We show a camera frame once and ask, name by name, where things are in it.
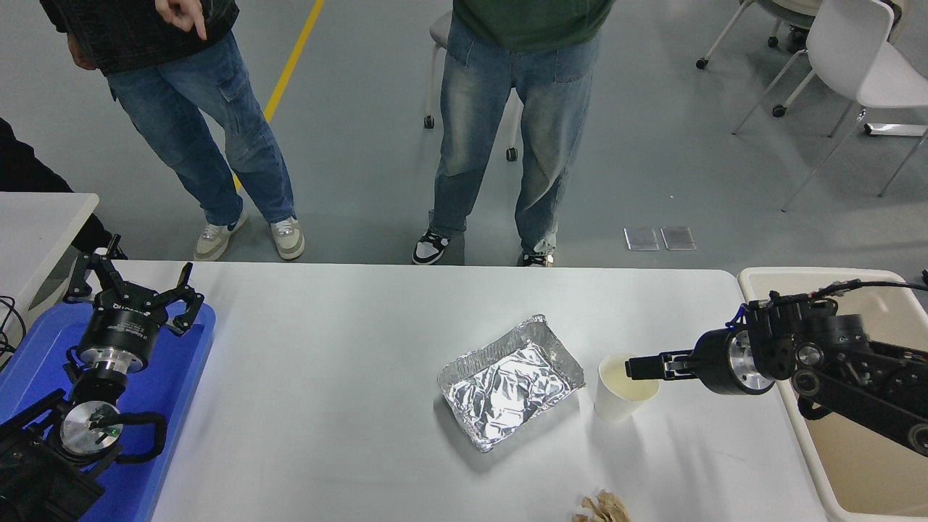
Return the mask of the person's right hand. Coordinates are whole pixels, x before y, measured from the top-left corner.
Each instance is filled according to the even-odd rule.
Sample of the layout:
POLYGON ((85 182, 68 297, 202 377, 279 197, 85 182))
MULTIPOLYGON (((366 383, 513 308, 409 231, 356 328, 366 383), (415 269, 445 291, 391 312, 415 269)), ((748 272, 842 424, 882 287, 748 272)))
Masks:
POLYGON ((74 64, 83 70, 97 70, 95 60, 82 50, 77 38, 72 33, 66 34, 67 49, 72 55, 74 64))

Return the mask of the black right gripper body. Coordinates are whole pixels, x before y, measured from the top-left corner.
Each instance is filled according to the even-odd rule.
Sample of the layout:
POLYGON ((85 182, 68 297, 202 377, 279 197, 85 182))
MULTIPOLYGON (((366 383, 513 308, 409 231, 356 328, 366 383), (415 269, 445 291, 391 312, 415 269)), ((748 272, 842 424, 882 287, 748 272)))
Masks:
POLYGON ((729 341, 733 331, 706 331, 694 347, 694 373, 706 389, 717 394, 735 394, 735 380, 729 364, 729 341))

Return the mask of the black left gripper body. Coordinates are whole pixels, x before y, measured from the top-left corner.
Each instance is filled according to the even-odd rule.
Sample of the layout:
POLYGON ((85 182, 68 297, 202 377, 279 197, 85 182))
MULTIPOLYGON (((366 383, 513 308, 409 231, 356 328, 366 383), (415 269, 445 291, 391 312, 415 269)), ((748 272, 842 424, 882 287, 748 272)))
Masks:
POLYGON ((149 361, 160 327, 167 321, 165 307, 145 311, 139 304, 96 300, 95 310, 78 344, 82 361, 98 360, 103 354, 126 352, 132 361, 149 361))

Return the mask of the person's left hand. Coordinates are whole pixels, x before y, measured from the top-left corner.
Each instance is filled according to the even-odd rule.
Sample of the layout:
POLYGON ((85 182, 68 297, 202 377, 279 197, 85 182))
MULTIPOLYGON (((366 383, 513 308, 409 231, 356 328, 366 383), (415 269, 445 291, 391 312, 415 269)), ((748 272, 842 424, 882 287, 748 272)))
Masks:
POLYGON ((202 41, 207 40, 206 19, 200 1, 158 0, 154 2, 154 7, 169 25, 183 32, 193 32, 202 41))

